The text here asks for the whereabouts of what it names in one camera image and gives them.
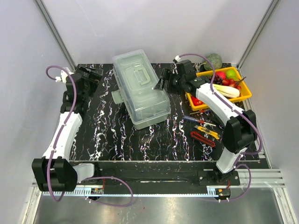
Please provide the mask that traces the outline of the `clear plastic tool box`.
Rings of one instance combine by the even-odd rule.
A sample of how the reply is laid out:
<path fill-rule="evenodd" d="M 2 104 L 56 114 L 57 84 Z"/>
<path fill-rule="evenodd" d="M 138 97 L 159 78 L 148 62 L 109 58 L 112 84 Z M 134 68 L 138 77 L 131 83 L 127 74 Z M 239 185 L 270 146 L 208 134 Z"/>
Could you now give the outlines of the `clear plastic tool box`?
<path fill-rule="evenodd" d="M 154 90 L 159 78 L 142 49 L 114 56 L 113 71 L 118 85 L 113 100 L 125 104 L 137 130 L 167 120 L 170 99 L 165 91 Z"/>

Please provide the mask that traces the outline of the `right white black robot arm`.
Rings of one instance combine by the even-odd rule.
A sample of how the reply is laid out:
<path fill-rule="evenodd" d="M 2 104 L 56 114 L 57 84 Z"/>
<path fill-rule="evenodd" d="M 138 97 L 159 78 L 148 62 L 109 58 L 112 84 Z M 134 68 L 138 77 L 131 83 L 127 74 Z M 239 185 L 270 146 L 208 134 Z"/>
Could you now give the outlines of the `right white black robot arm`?
<path fill-rule="evenodd" d="M 259 135 L 256 115 L 252 110 L 243 110 L 229 101 L 214 86 L 216 74 L 211 78 L 198 76 L 190 60 L 174 59 L 176 70 L 163 69 L 155 90 L 180 94 L 185 91 L 205 103 L 224 126 L 222 143 L 224 149 L 212 171 L 207 174 L 210 182 L 222 185 L 229 180 L 236 164 L 247 148 Z"/>

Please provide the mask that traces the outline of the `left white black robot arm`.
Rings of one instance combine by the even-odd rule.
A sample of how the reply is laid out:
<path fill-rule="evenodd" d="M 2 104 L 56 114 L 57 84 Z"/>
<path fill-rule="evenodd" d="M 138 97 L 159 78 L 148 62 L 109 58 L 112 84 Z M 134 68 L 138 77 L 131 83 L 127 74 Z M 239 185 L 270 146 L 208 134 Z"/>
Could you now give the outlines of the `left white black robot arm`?
<path fill-rule="evenodd" d="M 97 184 L 101 172 L 92 163 L 70 164 L 70 152 L 89 102 L 103 76 L 102 69 L 77 67 L 75 73 L 67 68 L 60 68 L 59 76 L 53 77 L 57 83 L 64 83 L 63 103 L 60 108 L 59 123 L 52 141 L 42 158 L 34 159 L 32 170 L 38 188 L 42 192 L 71 192 L 77 183 L 87 180 Z"/>

